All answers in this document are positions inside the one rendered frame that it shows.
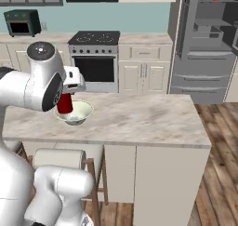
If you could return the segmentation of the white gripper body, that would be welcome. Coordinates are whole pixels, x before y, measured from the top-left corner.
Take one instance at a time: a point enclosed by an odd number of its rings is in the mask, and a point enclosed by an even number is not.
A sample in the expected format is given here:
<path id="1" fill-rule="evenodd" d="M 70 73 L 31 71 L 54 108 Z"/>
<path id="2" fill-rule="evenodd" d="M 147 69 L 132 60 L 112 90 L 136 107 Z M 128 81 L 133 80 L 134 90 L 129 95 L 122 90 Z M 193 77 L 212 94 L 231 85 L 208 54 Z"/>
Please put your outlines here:
<path id="1" fill-rule="evenodd" d="M 84 92 L 86 84 L 83 79 L 66 79 L 63 83 L 63 93 Z"/>

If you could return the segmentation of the cream base cupboards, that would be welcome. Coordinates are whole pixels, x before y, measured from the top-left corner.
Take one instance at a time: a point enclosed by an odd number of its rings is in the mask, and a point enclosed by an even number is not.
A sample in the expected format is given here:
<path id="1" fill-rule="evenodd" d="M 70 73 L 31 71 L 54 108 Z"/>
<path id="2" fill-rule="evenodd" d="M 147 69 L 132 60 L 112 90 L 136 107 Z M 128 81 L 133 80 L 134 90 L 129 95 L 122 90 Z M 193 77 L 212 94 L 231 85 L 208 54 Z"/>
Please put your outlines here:
<path id="1" fill-rule="evenodd" d="M 120 45 L 119 92 L 165 94 L 172 45 Z"/>
<path id="2" fill-rule="evenodd" d="M 238 102 L 238 73 L 234 72 L 231 76 L 227 95 L 225 98 L 226 102 Z"/>
<path id="3" fill-rule="evenodd" d="M 54 46 L 58 49 L 63 63 L 66 66 L 71 66 L 68 46 L 58 43 L 55 43 Z M 26 54 L 27 47 L 28 44 L 0 44 L 0 67 L 10 67 L 28 73 L 31 68 Z"/>

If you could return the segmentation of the grey fridge door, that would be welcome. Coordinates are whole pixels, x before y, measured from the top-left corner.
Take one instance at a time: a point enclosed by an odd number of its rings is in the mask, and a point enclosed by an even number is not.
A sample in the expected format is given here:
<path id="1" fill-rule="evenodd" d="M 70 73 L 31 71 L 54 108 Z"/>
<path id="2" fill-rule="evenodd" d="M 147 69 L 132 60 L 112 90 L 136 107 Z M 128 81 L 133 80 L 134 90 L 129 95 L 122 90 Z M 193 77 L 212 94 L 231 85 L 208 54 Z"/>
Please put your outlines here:
<path id="1" fill-rule="evenodd" d="M 234 55 L 238 56 L 238 0 L 230 0 L 226 4 L 223 19 L 229 23 L 224 28 L 223 41 L 231 47 Z"/>
<path id="2" fill-rule="evenodd" d="M 175 53 L 185 60 L 192 47 L 192 33 L 198 0 L 176 0 L 170 5 L 168 34 Z"/>

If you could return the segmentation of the steel oven with black hob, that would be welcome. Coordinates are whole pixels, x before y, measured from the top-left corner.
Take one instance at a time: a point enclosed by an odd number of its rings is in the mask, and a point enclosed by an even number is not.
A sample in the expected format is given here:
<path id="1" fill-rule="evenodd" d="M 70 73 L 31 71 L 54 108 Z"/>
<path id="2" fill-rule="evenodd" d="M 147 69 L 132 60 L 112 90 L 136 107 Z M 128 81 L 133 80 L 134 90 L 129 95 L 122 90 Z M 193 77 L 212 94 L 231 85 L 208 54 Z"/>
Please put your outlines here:
<path id="1" fill-rule="evenodd" d="M 79 31 L 68 42 L 72 64 L 86 92 L 117 93 L 119 31 Z"/>

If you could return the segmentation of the white kitchen island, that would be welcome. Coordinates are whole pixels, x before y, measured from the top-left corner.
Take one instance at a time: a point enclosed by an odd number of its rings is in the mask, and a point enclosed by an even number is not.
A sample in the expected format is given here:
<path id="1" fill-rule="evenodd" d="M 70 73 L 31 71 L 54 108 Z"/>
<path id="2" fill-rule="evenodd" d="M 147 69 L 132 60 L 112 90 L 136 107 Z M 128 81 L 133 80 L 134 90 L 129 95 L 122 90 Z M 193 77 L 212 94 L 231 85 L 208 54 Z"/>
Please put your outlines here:
<path id="1" fill-rule="evenodd" d="M 79 126 L 54 112 L 7 108 L 8 140 L 105 147 L 109 199 L 134 206 L 134 226 L 187 226 L 211 142 L 188 95 L 78 93 L 94 112 Z"/>

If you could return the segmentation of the green toaster oven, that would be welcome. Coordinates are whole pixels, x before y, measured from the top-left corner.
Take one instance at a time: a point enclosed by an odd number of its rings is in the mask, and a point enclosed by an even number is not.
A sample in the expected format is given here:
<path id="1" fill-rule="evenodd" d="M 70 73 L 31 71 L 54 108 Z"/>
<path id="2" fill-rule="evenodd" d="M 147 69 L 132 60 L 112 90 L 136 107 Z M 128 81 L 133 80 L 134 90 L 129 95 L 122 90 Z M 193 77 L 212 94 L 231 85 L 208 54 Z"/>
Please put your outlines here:
<path id="1" fill-rule="evenodd" d="M 9 35 L 35 37 L 42 31 L 37 9 L 13 9 L 4 13 Z"/>

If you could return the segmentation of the grey steel fridge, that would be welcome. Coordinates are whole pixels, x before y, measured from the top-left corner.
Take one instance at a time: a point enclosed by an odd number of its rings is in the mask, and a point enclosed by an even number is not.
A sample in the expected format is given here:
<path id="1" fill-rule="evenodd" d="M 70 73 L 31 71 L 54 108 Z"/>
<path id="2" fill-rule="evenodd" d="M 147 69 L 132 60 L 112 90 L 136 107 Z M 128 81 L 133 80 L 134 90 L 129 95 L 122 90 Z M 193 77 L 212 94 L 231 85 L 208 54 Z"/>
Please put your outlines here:
<path id="1" fill-rule="evenodd" d="M 223 41 L 224 9 L 230 0 L 198 0 L 192 47 L 182 60 L 172 50 L 171 94 L 187 94 L 198 104 L 224 101 L 238 56 Z"/>

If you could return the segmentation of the pale green bowl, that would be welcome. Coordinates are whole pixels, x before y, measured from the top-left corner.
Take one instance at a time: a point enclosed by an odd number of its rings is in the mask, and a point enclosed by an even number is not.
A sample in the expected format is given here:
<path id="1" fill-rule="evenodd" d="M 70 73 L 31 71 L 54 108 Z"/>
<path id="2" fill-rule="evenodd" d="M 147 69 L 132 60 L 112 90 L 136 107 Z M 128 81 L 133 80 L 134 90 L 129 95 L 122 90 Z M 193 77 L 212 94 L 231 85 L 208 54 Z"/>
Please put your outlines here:
<path id="1" fill-rule="evenodd" d="M 55 110 L 55 116 L 71 126 L 81 125 L 85 122 L 85 120 L 94 112 L 94 107 L 85 100 L 74 100 L 73 101 L 73 111 L 71 113 L 60 114 L 58 110 Z M 79 121 L 70 122 L 69 117 L 71 115 L 78 116 Z"/>

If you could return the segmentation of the wooden stool with white cushion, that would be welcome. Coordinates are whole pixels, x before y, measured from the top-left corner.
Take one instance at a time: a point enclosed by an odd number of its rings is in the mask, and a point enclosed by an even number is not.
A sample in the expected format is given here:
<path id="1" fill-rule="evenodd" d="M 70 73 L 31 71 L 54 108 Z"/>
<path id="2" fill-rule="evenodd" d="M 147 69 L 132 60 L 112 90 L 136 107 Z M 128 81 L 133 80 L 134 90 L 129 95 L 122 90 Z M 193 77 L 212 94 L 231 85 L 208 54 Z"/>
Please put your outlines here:
<path id="1" fill-rule="evenodd" d="M 33 167 L 64 166 L 89 179 L 86 187 L 76 191 L 76 177 L 68 180 L 73 189 L 71 201 L 64 196 L 63 210 L 56 226 L 100 226 L 98 193 L 108 202 L 107 172 L 104 146 L 101 144 L 57 143 L 55 149 L 39 149 L 33 156 Z"/>

